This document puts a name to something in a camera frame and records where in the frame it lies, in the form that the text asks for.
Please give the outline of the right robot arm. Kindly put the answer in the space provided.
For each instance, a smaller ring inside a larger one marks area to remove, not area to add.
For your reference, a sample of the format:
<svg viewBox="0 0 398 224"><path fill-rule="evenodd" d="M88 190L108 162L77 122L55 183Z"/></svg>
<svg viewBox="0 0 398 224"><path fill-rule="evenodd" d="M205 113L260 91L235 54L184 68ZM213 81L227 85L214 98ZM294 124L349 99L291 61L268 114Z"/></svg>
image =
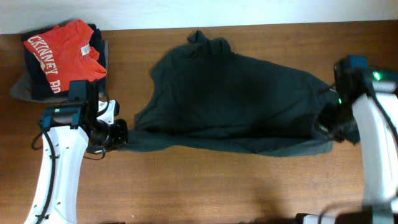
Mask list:
<svg viewBox="0 0 398 224"><path fill-rule="evenodd" d="M299 213L296 223L397 223L397 72L348 55L334 65L338 116L329 130L359 131L364 198L340 202L319 214Z"/></svg>

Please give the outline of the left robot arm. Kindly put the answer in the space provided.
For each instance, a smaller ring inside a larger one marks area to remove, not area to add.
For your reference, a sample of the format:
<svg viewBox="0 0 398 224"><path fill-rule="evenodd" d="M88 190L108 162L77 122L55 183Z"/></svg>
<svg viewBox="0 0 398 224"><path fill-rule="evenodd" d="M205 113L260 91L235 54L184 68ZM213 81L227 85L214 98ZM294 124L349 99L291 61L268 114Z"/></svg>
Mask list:
<svg viewBox="0 0 398 224"><path fill-rule="evenodd" d="M42 163L26 223L76 223L76 200L85 153L94 160L128 142L127 123L117 119L119 103L100 101L99 86L70 82L66 101L49 106L38 122Z"/></svg>

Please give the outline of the dark green t-shirt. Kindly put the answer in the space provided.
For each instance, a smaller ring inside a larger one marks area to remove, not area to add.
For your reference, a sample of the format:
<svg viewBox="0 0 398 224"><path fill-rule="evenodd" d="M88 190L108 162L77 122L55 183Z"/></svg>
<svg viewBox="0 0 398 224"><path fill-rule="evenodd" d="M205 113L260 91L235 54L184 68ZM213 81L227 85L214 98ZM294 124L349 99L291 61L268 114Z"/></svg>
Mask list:
<svg viewBox="0 0 398 224"><path fill-rule="evenodd" d="M134 117L126 150L186 146L296 157L331 151L318 129L337 94L311 73L236 54L201 31L151 70L154 93Z"/></svg>

